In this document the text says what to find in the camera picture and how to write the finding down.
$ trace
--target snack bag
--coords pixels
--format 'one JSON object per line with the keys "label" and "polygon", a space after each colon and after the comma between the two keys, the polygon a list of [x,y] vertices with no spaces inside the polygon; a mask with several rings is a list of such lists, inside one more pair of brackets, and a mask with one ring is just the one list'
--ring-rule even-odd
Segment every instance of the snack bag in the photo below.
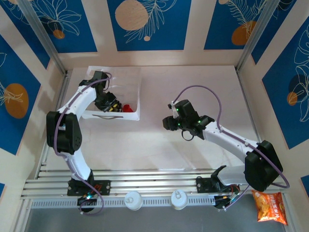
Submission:
{"label": "snack bag", "polygon": [[266,194],[252,190],[257,208],[257,221],[274,220],[287,225],[285,209],[280,192]]}

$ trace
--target gray floor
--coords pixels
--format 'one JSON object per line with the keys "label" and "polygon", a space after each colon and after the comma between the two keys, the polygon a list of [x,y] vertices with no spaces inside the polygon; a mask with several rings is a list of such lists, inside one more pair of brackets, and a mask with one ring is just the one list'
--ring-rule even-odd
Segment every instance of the gray floor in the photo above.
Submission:
{"label": "gray floor", "polygon": [[87,217],[78,209],[33,209],[27,232],[282,232],[275,221],[257,222],[252,195],[218,212],[213,206],[106,208],[100,216]]}

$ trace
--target metal grate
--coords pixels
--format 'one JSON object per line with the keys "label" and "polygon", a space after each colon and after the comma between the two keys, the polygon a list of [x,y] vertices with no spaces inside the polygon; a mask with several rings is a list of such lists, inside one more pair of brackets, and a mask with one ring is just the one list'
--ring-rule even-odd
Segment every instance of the metal grate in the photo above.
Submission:
{"label": "metal grate", "polygon": [[[188,206],[199,206],[199,205],[214,205],[213,196],[188,196]],[[170,197],[143,197],[142,207],[160,207],[170,206]],[[101,207],[102,201],[98,199],[98,202],[87,207]],[[33,200],[32,209],[46,209],[46,208],[76,208],[77,199],[37,199]],[[124,198],[105,198],[105,208],[113,207],[126,207]]]}

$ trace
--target wall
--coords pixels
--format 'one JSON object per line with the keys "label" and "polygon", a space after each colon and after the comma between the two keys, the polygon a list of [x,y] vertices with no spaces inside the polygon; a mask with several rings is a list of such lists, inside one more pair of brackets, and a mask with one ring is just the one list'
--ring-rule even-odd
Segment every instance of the wall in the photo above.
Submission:
{"label": "wall", "polygon": [[118,52],[107,1],[87,0],[83,6],[97,53],[60,54],[67,67],[88,65],[216,65],[236,64],[241,50],[204,50],[216,0],[193,0],[184,50]]}
{"label": "wall", "polygon": [[55,105],[62,75],[53,62],[45,69],[2,8],[0,21],[0,35],[41,84],[16,155],[0,149],[0,183],[5,184],[0,198],[0,230],[5,232],[11,226],[25,180],[40,157],[45,141],[45,116]]}
{"label": "wall", "polygon": [[309,2],[307,0],[298,0],[257,65],[254,64],[252,58],[249,58],[243,70],[240,72],[257,129],[262,138],[272,142],[276,148],[284,168],[283,173],[290,181],[291,188],[288,192],[291,195],[297,216],[303,228],[309,227],[309,199],[301,184],[300,177],[309,174],[309,140],[302,142],[292,149],[288,149],[275,112],[262,83],[262,78],[308,16]]}

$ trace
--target blue poster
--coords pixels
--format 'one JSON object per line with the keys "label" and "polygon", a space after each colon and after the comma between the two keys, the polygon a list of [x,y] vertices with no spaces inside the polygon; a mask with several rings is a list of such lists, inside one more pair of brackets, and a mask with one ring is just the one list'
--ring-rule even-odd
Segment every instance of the blue poster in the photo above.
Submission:
{"label": "blue poster", "polygon": [[28,21],[25,19],[25,17],[21,13],[17,4],[14,4],[13,2],[15,1],[0,0],[0,5],[4,9],[4,11],[7,13],[11,21],[14,23],[16,28],[19,30],[20,34],[27,41],[29,47],[38,57],[42,65],[45,68],[47,68],[49,60],[50,60],[47,52],[43,48],[38,37],[32,31],[30,25],[28,24]]}
{"label": "blue poster", "polygon": [[306,190],[306,193],[309,197],[309,175],[303,176],[301,179],[301,182],[303,183],[303,186]]}
{"label": "blue poster", "polygon": [[[263,36],[256,57],[261,56],[261,50],[264,52],[294,1],[281,0],[268,26],[271,33]],[[266,3],[267,0],[217,0],[204,49],[243,49]]]}
{"label": "blue poster", "polygon": [[309,138],[309,18],[263,78],[289,149]]}
{"label": "blue poster", "polygon": [[0,36],[0,148],[16,155],[41,84]]}
{"label": "blue poster", "polygon": [[265,52],[272,38],[274,38],[281,24],[285,20],[286,16],[294,6],[296,0],[281,0],[278,4],[276,11],[272,18],[268,22],[261,38],[257,42],[251,55],[255,63],[257,64],[262,54]]}
{"label": "blue poster", "polygon": [[1,198],[3,190],[4,190],[4,184],[0,183],[0,198]]}
{"label": "blue poster", "polygon": [[183,50],[191,0],[107,0],[118,51]]}
{"label": "blue poster", "polygon": [[[29,43],[36,36],[13,2],[0,0],[8,16]],[[97,52],[81,0],[32,0],[30,3],[59,53]]]}

